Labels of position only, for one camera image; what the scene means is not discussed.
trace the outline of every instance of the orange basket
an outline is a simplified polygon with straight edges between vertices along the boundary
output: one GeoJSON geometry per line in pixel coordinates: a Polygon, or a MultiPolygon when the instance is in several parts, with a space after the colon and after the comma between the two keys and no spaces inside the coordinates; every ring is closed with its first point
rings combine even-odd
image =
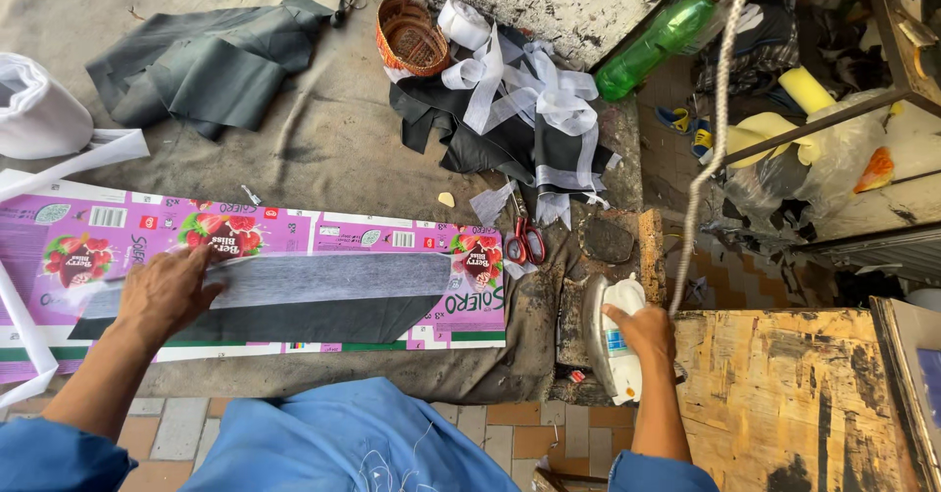
{"type": "Polygon", "coordinates": [[[424,5],[413,0],[383,0],[375,15],[375,43],[382,62],[419,77],[448,66],[448,43],[424,5]]]}

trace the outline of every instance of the blue shirt sleeve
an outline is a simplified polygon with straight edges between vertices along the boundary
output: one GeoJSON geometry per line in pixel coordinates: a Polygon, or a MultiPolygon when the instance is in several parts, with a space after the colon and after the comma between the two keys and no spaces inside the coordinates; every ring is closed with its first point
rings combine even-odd
{"type": "Polygon", "coordinates": [[[611,466],[609,492],[719,492],[712,477],[696,465],[621,450],[611,466]]]}
{"type": "Polygon", "coordinates": [[[110,439],[45,418],[0,424],[0,489],[118,490],[137,467],[110,439]]]}

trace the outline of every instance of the white cord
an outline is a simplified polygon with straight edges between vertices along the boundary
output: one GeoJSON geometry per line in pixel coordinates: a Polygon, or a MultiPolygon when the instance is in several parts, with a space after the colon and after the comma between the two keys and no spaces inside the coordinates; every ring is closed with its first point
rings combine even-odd
{"type": "Polygon", "coordinates": [[[699,213],[699,187],[719,168],[725,158],[725,138],[728,135],[728,73],[735,46],[735,27],[742,15],[746,0],[732,0],[728,10],[728,19],[722,31],[722,47],[719,52],[719,68],[715,74],[715,144],[712,146],[712,159],[703,172],[690,184],[690,203],[683,221],[683,252],[679,256],[676,268],[676,289],[670,303],[669,314],[672,318],[683,300],[686,288],[686,275],[690,270],[690,253],[693,252],[697,215],[699,213]]]}

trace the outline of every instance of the scissors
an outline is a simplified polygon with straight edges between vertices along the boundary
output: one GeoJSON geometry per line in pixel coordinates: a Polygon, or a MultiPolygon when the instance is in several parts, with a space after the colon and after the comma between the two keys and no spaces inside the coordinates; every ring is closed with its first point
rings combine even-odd
{"type": "MultiPolygon", "coordinates": [[[[509,183],[509,176],[506,177],[506,181],[509,183]]],[[[526,204],[520,196],[520,191],[516,189],[513,190],[513,207],[517,210],[517,228],[506,240],[506,246],[504,246],[506,258],[516,264],[524,264],[527,260],[535,265],[542,264],[542,261],[546,259],[546,246],[542,244],[542,235],[539,231],[530,225],[526,204]]]]}

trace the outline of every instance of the barcode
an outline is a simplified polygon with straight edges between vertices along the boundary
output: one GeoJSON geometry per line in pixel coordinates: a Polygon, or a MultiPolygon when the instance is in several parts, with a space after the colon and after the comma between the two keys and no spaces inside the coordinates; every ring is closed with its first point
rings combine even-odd
{"type": "Polygon", "coordinates": [[[125,218],[127,218],[127,209],[92,206],[91,214],[88,216],[88,225],[124,227],[125,218]]]}
{"type": "Polygon", "coordinates": [[[415,233],[393,231],[393,247],[415,247],[415,233]]]}

